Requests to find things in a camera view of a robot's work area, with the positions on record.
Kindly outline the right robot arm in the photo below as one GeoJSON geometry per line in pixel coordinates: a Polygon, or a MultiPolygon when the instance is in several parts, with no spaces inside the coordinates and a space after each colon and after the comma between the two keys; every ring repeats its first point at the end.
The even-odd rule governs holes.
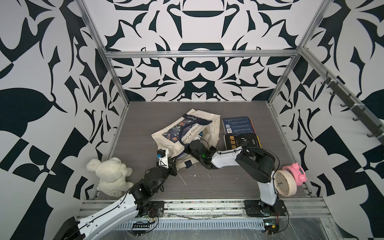
{"type": "Polygon", "coordinates": [[[215,147],[207,149],[203,143],[195,140],[187,145],[186,153],[209,170],[240,166],[258,182],[261,203],[271,207],[275,205],[278,195],[273,177],[275,163],[279,159],[271,151],[247,142],[233,150],[218,151],[215,147]]]}

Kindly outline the black spine book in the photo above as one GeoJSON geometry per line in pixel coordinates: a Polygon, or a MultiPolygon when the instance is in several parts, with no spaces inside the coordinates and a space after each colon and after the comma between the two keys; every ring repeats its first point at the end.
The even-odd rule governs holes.
{"type": "Polygon", "coordinates": [[[261,144],[257,134],[247,133],[247,134],[225,134],[224,135],[226,150],[233,150],[240,146],[243,146],[244,143],[247,145],[253,144],[254,146],[261,148],[261,144]]]}

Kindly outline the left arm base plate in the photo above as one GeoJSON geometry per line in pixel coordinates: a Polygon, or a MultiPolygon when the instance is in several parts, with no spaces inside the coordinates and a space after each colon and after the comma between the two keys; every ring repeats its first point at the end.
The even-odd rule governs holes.
{"type": "Polygon", "coordinates": [[[149,216],[161,217],[164,214],[165,202],[164,201],[150,201],[147,204],[138,208],[138,217],[149,216]]]}

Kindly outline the blue classics book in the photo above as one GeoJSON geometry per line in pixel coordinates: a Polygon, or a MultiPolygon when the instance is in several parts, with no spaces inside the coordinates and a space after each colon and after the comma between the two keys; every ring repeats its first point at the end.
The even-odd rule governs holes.
{"type": "Polygon", "coordinates": [[[235,117],[222,118],[225,134],[255,134],[251,118],[235,117]]]}

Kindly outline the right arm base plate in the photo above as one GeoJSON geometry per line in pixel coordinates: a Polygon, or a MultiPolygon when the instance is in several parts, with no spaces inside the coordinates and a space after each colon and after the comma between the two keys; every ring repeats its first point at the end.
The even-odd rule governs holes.
{"type": "Polygon", "coordinates": [[[287,215],[284,201],[279,198],[273,206],[263,203],[261,200],[245,200],[244,205],[248,217],[267,218],[287,215]]]}

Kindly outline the cream canvas tote bag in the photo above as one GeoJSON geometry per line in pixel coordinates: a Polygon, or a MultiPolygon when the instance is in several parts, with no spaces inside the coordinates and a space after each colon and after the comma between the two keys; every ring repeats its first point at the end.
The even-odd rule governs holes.
{"type": "Polygon", "coordinates": [[[168,159],[177,157],[176,169],[189,168],[198,162],[185,152],[185,147],[194,140],[206,141],[206,147],[215,147],[219,141],[219,115],[191,109],[164,129],[152,134],[158,149],[169,150],[168,159]]]}

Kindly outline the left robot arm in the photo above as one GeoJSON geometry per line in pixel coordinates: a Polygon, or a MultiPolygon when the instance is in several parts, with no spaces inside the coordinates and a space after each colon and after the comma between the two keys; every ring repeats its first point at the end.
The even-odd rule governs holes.
{"type": "Polygon", "coordinates": [[[115,227],[150,210],[154,195],[164,190],[167,178],[177,174],[175,157],[160,159],[156,167],[145,172],[144,178],[134,184],[113,204],[80,220],[66,220],[55,235],[55,240],[99,240],[115,227]]]}

